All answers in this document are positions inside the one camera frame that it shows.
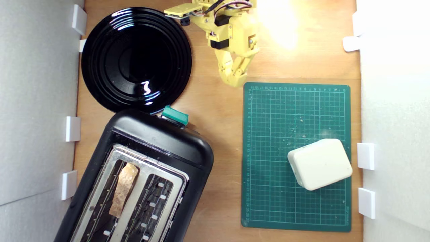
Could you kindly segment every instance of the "white bracket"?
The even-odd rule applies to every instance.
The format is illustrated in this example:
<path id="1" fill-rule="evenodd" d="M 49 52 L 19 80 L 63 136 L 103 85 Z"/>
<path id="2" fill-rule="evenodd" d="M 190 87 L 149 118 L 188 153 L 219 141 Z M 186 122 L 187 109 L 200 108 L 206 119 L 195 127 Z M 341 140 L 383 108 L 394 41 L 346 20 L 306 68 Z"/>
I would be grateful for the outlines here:
<path id="1" fill-rule="evenodd" d="M 66 117 L 66 142 L 80 140 L 80 118 Z"/>
<path id="2" fill-rule="evenodd" d="M 73 19 L 72 28 L 74 28 L 80 35 L 85 35 L 86 31 L 86 12 L 75 4 L 73 6 Z"/>
<path id="3" fill-rule="evenodd" d="M 77 186 L 77 171 L 63 173 L 63 184 L 61 190 L 61 200 L 66 200 L 75 194 Z"/>
<path id="4" fill-rule="evenodd" d="M 358 143 L 357 158 L 359 168 L 373 171 L 375 169 L 375 144 Z"/>
<path id="5" fill-rule="evenodd" d="M 358 212 L 375 219 L 375 192 L 362 187 L 358 189 Z"/>
<path id="6" fill-rule="evenodd" d="M 80 40 L 80 42 L 79 42 L 79 53 L 83 52 L 83 47 L 85 46 L 85 43 L 86 43 L 86 39 Z"/>
<path id="7" fill-rule="evenodd" d="M 355 12 L 352 15 L 352 24 L 353 24 L 354 36 L 346 36 L 342 40 L 344 50 L 346 52 L 351 52 L 351 51 L 360 49 L 361 45 L 360 45 L 359 36 L 366 31 L 365 16 L 359 11 Z"/>

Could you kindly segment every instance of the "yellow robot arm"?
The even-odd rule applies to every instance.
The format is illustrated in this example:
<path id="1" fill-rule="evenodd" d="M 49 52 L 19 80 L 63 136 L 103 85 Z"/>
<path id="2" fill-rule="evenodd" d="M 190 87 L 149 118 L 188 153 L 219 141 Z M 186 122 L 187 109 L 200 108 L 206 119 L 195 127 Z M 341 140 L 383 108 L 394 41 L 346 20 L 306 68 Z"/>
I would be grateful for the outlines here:
<path id="1" fill-rule="evenodd" d="M 257 0 L 222 1 L 193 0 L 164 11 L 165 15 L 180 19 L 182 25 L 195 23 L 206 32 L 208 46 L 215 49 L 222 80 L 240 87 L 257 47 L 257 24 L 247 10 L 255 8 Z"/>

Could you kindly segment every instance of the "green cutting mat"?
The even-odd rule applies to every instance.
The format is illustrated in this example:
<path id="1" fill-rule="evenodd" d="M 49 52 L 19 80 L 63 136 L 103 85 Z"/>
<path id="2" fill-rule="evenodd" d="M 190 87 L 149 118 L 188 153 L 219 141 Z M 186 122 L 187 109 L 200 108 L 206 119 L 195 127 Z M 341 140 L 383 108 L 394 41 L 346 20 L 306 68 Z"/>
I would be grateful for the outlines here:
<path id="1" fill-rule="evenodd" d="M 351 178 L 308 191 L 286 158 L 290 150 L 335 138 L 351 161 L 350 112 L 349 86 L 245 84 L 243 226 L 351 231 Z"/>

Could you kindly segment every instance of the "white box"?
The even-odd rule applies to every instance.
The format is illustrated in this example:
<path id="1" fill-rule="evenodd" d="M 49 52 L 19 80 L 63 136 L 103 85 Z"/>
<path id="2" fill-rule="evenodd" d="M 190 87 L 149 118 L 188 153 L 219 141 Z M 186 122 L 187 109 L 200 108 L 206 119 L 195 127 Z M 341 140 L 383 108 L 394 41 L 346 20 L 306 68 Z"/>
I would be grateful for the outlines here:
<path id="1" fill-rule="evenodd" d="M 310 191 L 352 175 L 351 163 L 340 140 L 317 141 L 288 152 L 287 158 L 299 185 Z"/>

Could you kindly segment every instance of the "plate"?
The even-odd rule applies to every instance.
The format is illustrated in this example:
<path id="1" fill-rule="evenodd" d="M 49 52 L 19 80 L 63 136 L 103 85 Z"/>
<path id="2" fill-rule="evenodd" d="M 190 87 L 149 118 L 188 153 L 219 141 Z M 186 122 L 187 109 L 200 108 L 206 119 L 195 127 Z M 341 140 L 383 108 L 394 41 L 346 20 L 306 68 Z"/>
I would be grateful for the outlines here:
<path id="1" fill-rule="evenodd" d="M 88 35 L 81 61 L 87 88 L 105 108 L 150 114 L 180 96 L 191 65 L 191 47 L 179 24 L 143 7 L 100 21 Z"/>

